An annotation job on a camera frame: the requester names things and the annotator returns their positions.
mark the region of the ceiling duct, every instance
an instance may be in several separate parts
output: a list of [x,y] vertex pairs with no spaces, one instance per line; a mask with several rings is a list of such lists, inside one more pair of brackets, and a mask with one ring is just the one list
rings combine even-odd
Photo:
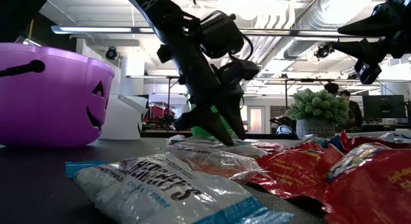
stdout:
[[[293,25],[292,29],[298,30],[336,30],[358,15],[366,6],[367,0],[317,0],[310,9]],[[263,69],[273,59],[298,59],[314,46],[317,41],[295,40],[292,37],[283,37],[271,52],[263,59]],[[281,64],[281,68],[286,69],[294,61]]]

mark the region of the halloween candy bucket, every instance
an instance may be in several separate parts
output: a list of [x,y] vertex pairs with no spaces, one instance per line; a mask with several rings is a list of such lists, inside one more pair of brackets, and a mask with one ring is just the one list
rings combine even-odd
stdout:
[[42,72],[0,77],[0,144],[69,148],[96,140],[114,70],[69,51],[0,43],[0,71],[34,60]]

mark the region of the potted plant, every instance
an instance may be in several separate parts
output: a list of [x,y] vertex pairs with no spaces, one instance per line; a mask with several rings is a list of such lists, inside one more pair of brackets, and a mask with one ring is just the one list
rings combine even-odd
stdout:
[[313,92],[306,89],[293,95],[294,103],[286,114],[297,121],[298,138],[314,134],[318,137],[335,135],[335,127],[348,120],[348,103],[326,90]]

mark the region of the black table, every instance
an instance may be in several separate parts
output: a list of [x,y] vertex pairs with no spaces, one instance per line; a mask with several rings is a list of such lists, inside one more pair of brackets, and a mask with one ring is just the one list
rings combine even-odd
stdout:
[[[112,223],[86,200],[64,174],[64,162],[119,161],[155,153],[166,139],[96,141],[70,150],[22,150],[0,148],[0,223]],[[295,214],[292,223],[325,223],[293,203],[245,185],[261,203],[275,211]]]

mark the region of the ceiling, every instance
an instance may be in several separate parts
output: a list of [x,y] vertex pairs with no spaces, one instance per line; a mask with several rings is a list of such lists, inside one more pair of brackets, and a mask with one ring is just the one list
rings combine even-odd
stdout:
[[[172,1],[177,3],[184,11],[197,17],[207,15],[216,9],[226,13],[236,13],[239,16],[237,16],[235,22],[239,28],[287,28],[287,26],[290,27],[293,24],[295,15],[307,7],[312,0],[292,0],[292,3],[276,0],[197,0],[197,5],[193,4],[193,0]],[[367,1],[364,9],[348,23],[370,16],[372,9],[378,3],[382,3],[382,1]],[[40,12],[61,26],[148,25],[143,16],[128,0],[49,0]],[[170,75],[177,73],[171,62],[162,64],[158,60],[156,52],[161,43],[155,35],[94,34],[92,39],[96,45],[100,46],[100,49],[107,49],[108,46],[112,46],[111,41],[113,40],[138,40],[140,48],[144,49],[147,55],[146,68],[148,68],[148,74]],[[263,46],[266,38],[251,37],[251,39],[254,41],[256,52],[262,57],[266,54],[265,52],[270,51],[264,49],[266,47]],[[132,50],[132,47],[118,47],[118,50],[127,53]],[[246,50],[247,47],[245,46],[242,51],[243,54],[240,54],[240,56],[245,55]],[[350,68],[354,66],[355,60],[349,56],[336,51],[326,59],[318,61],[313,56],[315,50],[316,47],[313,46],[305,51],[298,61],[284,69],[283,73],[286,73],[289,78],[340,77],[346,79],[347,73],[352,72]],[[222,59],[210,61],[220,66]]]

